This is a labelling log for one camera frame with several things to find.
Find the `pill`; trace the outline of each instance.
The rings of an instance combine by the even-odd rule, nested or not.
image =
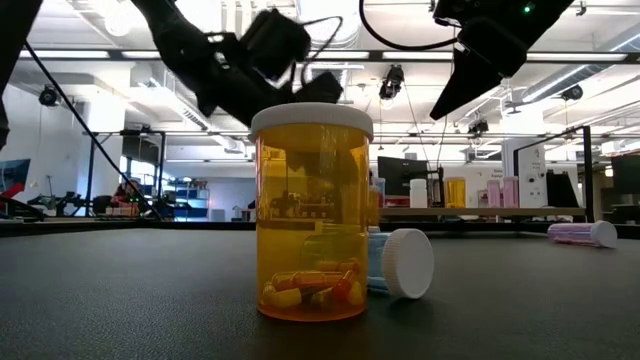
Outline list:
[[[267,304],[271,303],[271,298],[275,293],[276,293],[275,286],[273,286],[271,281],[267,281],[264,284],[264,288],[262,288],[262,300]]]
[[[333,287],[331,293],[333,294],[333,298],[338,301],[344,301],[347,299],[349,295],[349,291],[351,291],[352,282],[354,280],[355,274],[353,271],[349,270],[346,274],[338,281],[336,286]]]
[[[271,278],[271,283],[273,284],[273,286],[276,288],[277,291],[293,289],[294,286],[291,283],[291,280],[294,274],[295,272],[276,273]]]
[[[364,304],[364,298],[362,297],[362,285],[360,285],[360,282],[353,282],[353,286],[351,286],[351,290],[347,296],[347,301],[349,301],[349,304],[356,306]]]
[[[320,271],[300,271],[293,274],[291,285],[294,288],[319,287],[327,288],[334,286],[343,277],[339,272]]]
[[[278,291],[271,296],[271,305],[281,309],[296,306],[300,303],[302,303],[300,289]]]
[[[311,304],[314,306],[318,306],[321,308],[327,308],[329,306],[331,306],[331,291],[333,289],[332,288],[328,288],[328,289],[324,289],[322,291],[319,291],[315,294],[313,294],[313,296],[311,296]]]
[[[358,274],[360,272],[360,264],[357,259],[351,258],[349,261],[319,261],[316,266],[320,271],[338,271],[345,273],[349,270]]]

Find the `amber prescription bottle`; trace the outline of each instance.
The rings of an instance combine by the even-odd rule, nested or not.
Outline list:
[[[253,119],[262,313],[328,321],[365,310],[372,137],[367,114],[334,104],[279,105]]]

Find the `table surface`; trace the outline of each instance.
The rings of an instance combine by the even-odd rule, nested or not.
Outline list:
[[[640,242],[434,239],[417,301],[340,322],[255,307],[255,233],[114,230],[0,239],[0,358],[637,359]]]

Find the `monitor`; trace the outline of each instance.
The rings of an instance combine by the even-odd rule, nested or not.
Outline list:
[[[640,156],[623,155],[611,158],[613,186],[618,194],[640,193]]]
[[[578,198],[569,174],[554,174],[553,170],[547,171],[547,204],[559,208],[577,208]]]
[[[378,177],[385,179],[385,195],[409,196],[412,179],[427,179],[428,162],[378,157]]]
[[[24,191],[31,160],[0,161],[0,195],[13,197]]]

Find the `white bottle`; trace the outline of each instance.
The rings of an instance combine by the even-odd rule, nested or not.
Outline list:
[[[427,180],[413,179],[409,182],[409,207],[427,208],[429,207],[427,198]]]

